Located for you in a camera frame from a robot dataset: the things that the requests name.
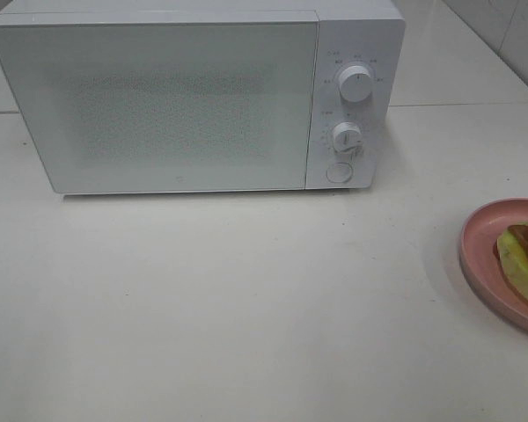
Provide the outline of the white microwave door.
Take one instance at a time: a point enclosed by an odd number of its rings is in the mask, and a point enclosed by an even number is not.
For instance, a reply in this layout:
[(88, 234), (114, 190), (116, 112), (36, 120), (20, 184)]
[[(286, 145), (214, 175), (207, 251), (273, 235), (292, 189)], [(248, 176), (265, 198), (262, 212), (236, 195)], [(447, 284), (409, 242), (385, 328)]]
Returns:
[(317, 26), (0, 27), (57, 193), (304, 185)]

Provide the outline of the pink round plate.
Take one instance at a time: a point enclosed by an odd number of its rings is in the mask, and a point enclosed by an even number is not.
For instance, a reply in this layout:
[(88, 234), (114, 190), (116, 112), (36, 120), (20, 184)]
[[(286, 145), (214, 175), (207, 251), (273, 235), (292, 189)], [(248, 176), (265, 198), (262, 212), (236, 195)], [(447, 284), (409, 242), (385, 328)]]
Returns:
[(485, 204), (466, 219), (458, 256), (472, 291), (506, 322), (528, 332), (528, 301), (509, 285), (496, 251), (497, 238), (515, 223), (528, 222), (528, 198)]

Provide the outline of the toast sandwich with lettuce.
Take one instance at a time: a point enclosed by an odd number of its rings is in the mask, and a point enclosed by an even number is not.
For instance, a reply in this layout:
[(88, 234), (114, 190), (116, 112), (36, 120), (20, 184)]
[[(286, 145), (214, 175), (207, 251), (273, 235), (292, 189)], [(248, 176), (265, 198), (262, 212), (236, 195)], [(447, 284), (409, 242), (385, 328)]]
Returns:
[(528, 302), (528, 223), (510, 225), (498, 237), (496, 249), (511, 288)]

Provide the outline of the round white door button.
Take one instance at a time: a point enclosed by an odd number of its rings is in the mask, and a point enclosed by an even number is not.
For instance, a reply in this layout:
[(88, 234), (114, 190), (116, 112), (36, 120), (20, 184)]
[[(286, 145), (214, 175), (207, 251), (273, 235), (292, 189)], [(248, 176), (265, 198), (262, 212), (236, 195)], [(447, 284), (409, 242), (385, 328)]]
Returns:
[(347, 183), (353, 177), (353, 168), (347, 163), (331, 164), (326, 170), (326, 178), (331, 183)]

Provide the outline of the lower white timer knob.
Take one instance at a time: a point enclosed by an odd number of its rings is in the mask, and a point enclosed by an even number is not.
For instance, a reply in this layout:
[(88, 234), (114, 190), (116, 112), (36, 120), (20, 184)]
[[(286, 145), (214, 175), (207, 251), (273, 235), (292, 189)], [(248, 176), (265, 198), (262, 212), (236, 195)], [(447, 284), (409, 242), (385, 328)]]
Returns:
[(352, 154), (362, 147), (363, 134), (352, 122), (342, 122), (332, 129), (332, 144), (338, 154)]

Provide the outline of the upper white power knob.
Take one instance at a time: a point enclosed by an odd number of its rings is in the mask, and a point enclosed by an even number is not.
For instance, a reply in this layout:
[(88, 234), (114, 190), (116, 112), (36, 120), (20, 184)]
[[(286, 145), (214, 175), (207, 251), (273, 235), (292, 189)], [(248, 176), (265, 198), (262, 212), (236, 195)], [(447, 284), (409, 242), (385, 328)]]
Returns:
[(373, 75), (363, 64), (345, 67), (337, 77), (341, 97), (351, 103), (365, 100), (373, 91)]

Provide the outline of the white microwave oven body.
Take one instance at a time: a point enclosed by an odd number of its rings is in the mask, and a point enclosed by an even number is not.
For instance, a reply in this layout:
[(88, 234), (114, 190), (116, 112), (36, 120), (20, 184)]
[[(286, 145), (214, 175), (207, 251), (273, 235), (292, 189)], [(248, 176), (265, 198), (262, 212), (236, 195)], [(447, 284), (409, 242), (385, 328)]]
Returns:
[(14, 1), (0, 67), (62, 194), (365, 188), (390, 1)]

